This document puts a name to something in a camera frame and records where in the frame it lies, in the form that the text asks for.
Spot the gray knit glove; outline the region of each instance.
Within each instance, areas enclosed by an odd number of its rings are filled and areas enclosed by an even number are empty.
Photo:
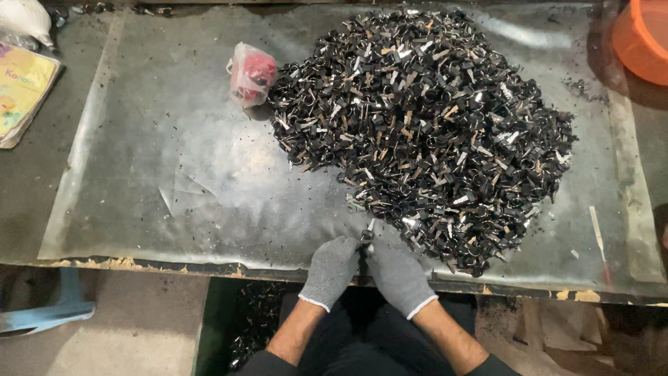
[[[366,261],[380,293],[408,320],[438,299],[412,252],[374,242],[374,251]]]
[[[328,313],[357,270],[361,243],[339,236],[323,244],[313,254],[309,277],[299,298],[323,307]]]

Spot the white plastic bag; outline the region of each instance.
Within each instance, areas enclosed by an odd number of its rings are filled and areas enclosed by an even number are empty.
[[[232,75],[230,95],[243,108],[264,103],[278,76],[274,58],[243,42],[234,47],[227,72]]]

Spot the plastic bag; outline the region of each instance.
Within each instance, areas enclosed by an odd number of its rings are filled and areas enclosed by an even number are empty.
[[[243,108],[264,103],[278,76],[274,58],[243,42],[234,47],[234,57],[227,64],[227,72],[232,75],[232,100]]]

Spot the orange bucket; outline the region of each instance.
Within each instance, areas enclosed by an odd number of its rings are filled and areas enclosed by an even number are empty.
[[[613,47],[630,71],[668,86],[668,0],[631,0],[615,21]]]

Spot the workbench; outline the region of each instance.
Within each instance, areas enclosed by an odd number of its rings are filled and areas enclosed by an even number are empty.
[[[491,260],[474,279],[424,257],[430,283],[449,292],[664,305],[642,145],[605,38],[616,2],[519,3],[410,7],[465,9],[495,50],[538,82],[546,103],[578,115],[580,137],[555,202],[541,204],[507,262]],[[245,112],[230,99],[225,66],[240,41],[280,65],[301,61],[350,15],[396,8],[71,15],[56,35],[65,71],[23,140],[0,154],[0,262],[304,281],[320,244],[359,237],[371,216],[346,202],[352,191],[336,181],[338,167],[290,170],[267,109]],[[375,234],[407,249],[391,225],[377,222]]]

